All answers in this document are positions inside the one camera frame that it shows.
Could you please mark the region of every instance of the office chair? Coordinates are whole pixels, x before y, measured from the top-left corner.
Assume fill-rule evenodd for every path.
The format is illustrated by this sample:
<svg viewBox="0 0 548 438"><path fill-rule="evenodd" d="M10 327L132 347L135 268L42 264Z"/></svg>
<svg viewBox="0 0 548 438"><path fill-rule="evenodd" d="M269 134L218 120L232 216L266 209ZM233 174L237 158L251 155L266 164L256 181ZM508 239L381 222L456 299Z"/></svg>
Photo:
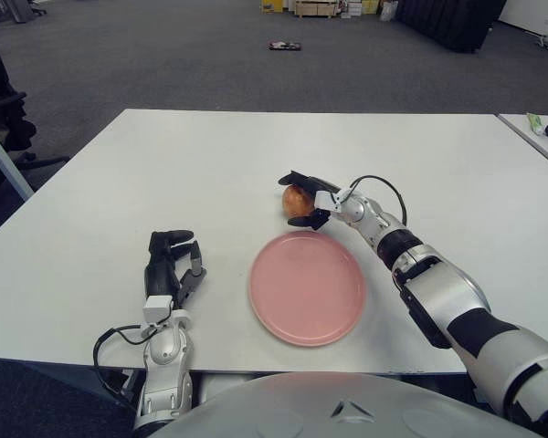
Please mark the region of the office chair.
<svg viewBox="0 0 548 438"><path fill-rule="evenodd" d="M38 16L45 16L47 14L47 9L39 9L38 7L33 7L33 5L38 6L38 3L35 2L35 0L27 0L27 1L28 1L28 4L30 5L30 10L33 11Z"/></svg>
<svg viewBox="0 0 548 438"><path fill-rule="evenodd" d="M17 92L10 85L8 74L0 58L0 144L5 151L25 151L31 147L30 139L37 133L31 122L24 120L23 110L26 93ZM52 160L36 160L36 155L25 152L13 162L20 170L37 169L58 162L68 162L69 157L62 156ZM0 184L5 176L0 171Z"/></svg>

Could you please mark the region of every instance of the black cable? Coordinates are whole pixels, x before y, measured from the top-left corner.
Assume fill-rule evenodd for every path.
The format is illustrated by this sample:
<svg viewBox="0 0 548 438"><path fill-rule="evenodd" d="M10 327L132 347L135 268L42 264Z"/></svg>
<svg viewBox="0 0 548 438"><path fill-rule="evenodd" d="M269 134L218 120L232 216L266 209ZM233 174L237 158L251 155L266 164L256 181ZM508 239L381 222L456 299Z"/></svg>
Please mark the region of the black cable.
<svg viewBox="0 0 548 438"><path fill-rule="evenodd" d="M351 188L351 191L347 194L345 199L341 201L341 203L345 203L352 195L355 188L359 185L359 183L363 180L377 180L381 181L385 185L387 185L390 189L392 189L395 193L395 195L398 198L398 202L400 203L400 208L402 208L402 224L407 225L408 222L408 211L406 210L406 204L404 203L404 198L402 198L402 195L400 192L392 185L391 182L387 181L386 179L382 178L381 176L375 176L375 175L364 175L360 176L359 178L355 179L351 184L349 184L349 187Z"/></svg>
<svg viewBox="0 0 548 438"><path fill-rule="evenodd" d="M163 324L169 317L171 317L171 313L168 314L168 316L164 319L161 319L160 321L158 321L156 323L156 325L161 325ZM95 342L95 345L93 346L93 368L95 370L95 374L96 376L98 377L98 380L100 381L101 383L101 386L103 387L104 390L106 390L115 400L117 400L118 402L120 402L121 404L123 404L124 406L126 406L127 408L131 409L132 411L136 412L136 408L134 408L132 406L132 404L130 403L130 401L124 397L120 392L118 391L115 391L108 382L105 381L105 379L103 378L103 376L101 375L101 369L100 369L100 363L98 362L98 356L100 354L100 347L101 347L101 344L103 344L106 340L108 340L109 338L111 338L111 336L113 336L115 333L118 333L126 342L128 342L129 344L131 345L141 345L143 344L144 342L148 342L150 339L152 339L154 337L154 335L156 335L158 333L158 330L155 328L153 330L153 332L148 335L146 338L142 339L142 340L137 340L137 341L134 341L134 340L131 340L131 339L128 339L128 337L126 335L124 335L122 332L124 330L130 330L130 329L139 329L141 326L137 326L137 325L130 325L130 326L121 326L121 327L116 327L116 328L110 328L109 330L107 330L103 335L101 335L98 340Z"/></svg>

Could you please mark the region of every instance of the table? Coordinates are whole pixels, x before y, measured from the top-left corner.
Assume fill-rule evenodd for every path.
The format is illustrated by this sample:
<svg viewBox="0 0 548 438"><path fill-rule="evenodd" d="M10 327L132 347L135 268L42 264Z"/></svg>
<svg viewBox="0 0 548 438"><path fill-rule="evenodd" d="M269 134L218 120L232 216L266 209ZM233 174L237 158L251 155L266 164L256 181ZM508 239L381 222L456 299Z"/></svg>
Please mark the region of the table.
<svg viewBox="0 0 548 438"><path fill-rule="evenodd" d="M28 182L26 182L25 177L22 176L22 173L16 168L15 164L12 162L2 145L0 144L0 170L6 177L6 179L12 184L16 192L23 201L26 201L33 194L33 189L30 188Z"/></svg>
<svg viewBox="0 0 548 438"><path fill-rule="evenodd" d="M208 271L186 304L194 370L462 372L423 338L363 239L336 222L321 231L364 272L360 322L314 349L261 327L248 271L294 230L276 181L291 169L341 185L388 178L411 229L480 283L495 315L548 339L548 165L537 157L491 115L127 109L0 228L0 358L90 365L100 333L142 320L150 232L189 228ZM382 184L360 188L399 214ZM100 363L141 368L142 350L114 338Z"/></svg>
<svg viewBox="0 0 548 438"><path fill-rule="evenodd" d="M540 118L543 126L546 127L548 116L540 116ZM548 159L548 137L536 135L530 128L530 122L525 114L500 114L500 119Z"/></svg>

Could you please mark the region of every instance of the pink plate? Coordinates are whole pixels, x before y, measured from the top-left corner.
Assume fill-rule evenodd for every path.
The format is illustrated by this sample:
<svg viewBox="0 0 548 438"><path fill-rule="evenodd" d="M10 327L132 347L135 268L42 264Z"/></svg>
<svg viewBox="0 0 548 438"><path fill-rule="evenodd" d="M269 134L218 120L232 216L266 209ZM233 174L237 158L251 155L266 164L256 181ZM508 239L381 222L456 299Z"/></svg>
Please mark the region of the pink plate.
<svg viewBox="0 0 548 438"><path fill-rule="evenodd" d="M366 287L357 262L326 235L282 235L258 254L249 299L259 320L291 344L314 347L340 339L364 310Z"/></svg>

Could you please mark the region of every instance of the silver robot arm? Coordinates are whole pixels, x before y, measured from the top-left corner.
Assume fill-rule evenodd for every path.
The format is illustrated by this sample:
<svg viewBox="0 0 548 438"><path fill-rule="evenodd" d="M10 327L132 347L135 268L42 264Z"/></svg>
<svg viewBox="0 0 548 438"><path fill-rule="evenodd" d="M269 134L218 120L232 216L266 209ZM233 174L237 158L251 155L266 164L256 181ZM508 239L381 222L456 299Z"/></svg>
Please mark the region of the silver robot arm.
<svg viewBox="0 0 548 438"><path fill-rule="evenodd" d="M352 188L318 190L315 212L356 229L392 272L400 297L428 341L452 348L491 407L548 436L548 342L500 321L479 286L423 244L380 205Z"/></svg>

